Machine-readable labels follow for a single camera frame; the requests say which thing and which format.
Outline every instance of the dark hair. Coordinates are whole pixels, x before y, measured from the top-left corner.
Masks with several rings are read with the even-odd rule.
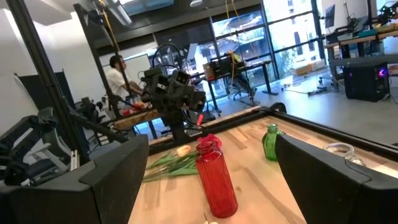
[[[111,66],[111,68],[115,68],[116,64],[118,63],[117,61],[117,56],[113,55],[111,57],[111,59],[109,60],[109,66]]]

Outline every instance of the tulip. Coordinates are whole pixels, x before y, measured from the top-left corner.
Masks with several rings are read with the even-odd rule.
[[[176,150],[178,157],[186,156],[190,151],[191,146],[182,146]]]

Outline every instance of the metal pole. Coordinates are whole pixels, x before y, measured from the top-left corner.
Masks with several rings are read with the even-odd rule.
[[[69,110],[65,100],[62,98],[60,90],[55,81],[49,58],[47,57],[43,44],[34,26],[32,18],[26,8],[24,0],[7,0],[9,9],[14,16],[21,36],[24,39],[26,48],[35,65],[37,73],[43,82],[47,93],[53,104],[54,112],[57,114],[58,122],[62,125],[67,135],[66,139],[72,150],[77,150],[80,154],[80,164],[89,162],[87,151],[83,147],[76,126],[69,117]]]
[[[90,47],[91,53],[93,54],[95,64],[98,68],[98,73],[99,73],[101,80],[104,84],[105,91],[108,96],[110,108],[113,110],[113,113],[116,116],[116,118],[121,118],[121,115],[118,110],[118,104],[116,103],[116,99],[113,96],[111,87],[109,86],[108,80],[106,79],[106,76],[105,76],[104,70],[102,68],[101,61],[100,61],[100,57],[98,56],[98,53],[97,53],[97,49],[93,45],[93,40],[91,39],[90,34],[88,33],[88,28],[87,28],[87,24],[86,24],[86,20],[85,20],[85,16],[89,16],[88,12],[80,4],[74,4],[73,7],[75,8],[75,11],[79,17],[79,21],[80,21],[81,27],[83,28],[83,32],[85,33],[88,46]]]
[[[278,80],[279,79],[279,70],[278,70],[278,66],[276,64],[274,45],[272,44],[271,32],[269,31],[269,24],[268,24],[266,7],[264,5],[264,1],[261,1],[261,9],[262,9],[261,10],[262,20],[264,21],[264,31],[266,33],[266,37],[267,37],[267,41],[268,41],[269,52],[271,53],[271,60],[272,60],[272,65],[273,65],[272,67],[274,68],[275,78]]]
[[[313,22],[315,23],[315,33],[318,37],[317,43],[318,43],[318,51],[319,51],[319,57],[321,59],[325,59],[325,50],[323,49],[323,41],[322,41],[322,30],[321,30],[321,23],[320,23],[320,16],[318,14],[318,5],[317,5],[317,0],[311,0],[311,6],[312,6],[312,15],[313,15]]]

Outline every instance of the red vase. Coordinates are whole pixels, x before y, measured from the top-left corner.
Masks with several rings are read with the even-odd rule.
[[[210,210],[215,217],[230,217],[237,211],[238,202],[223,152],[216,141],[199,143],[197,151],[196,165]]]

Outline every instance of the gray floor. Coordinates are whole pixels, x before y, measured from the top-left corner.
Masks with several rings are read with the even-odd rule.
[[[356,136],[370,139],[383,144],[398,142],[398,105],[395,103],[395,96],[398,98],[398,79],[392,79],[392,98],[386,101],[372,103],[367,101],[349,100],[345,96],[344,88],[340,91],[332,89],[331,80],[324,80],[322,86],[327,86],[329,92],[321,95],[308,96],[306,92],[313,91],[320,86],[318,77],[328,76],[328,70],[314,72],[304,77],[287,77],[283,80],[272,83],[273,91],[279,92],[277,96],[267,95],[261,92],[265,87],[260,86],[255,100],[260,105],[269,106],[275,102],[283,102],[287,107],[288,114],[298,116],[303,119],[324,124]],[[222,116],[247,108],[248,106],[239,101],[223,98],[218,100],[218,106],[223,111]],[[161,121],[154,121],[158,136],[159,131],[164,130]],[[146,124],[138,126],[142,134],[148,134],[149,128]],[[92,156],[105,153],[117,144],[103,146]]]

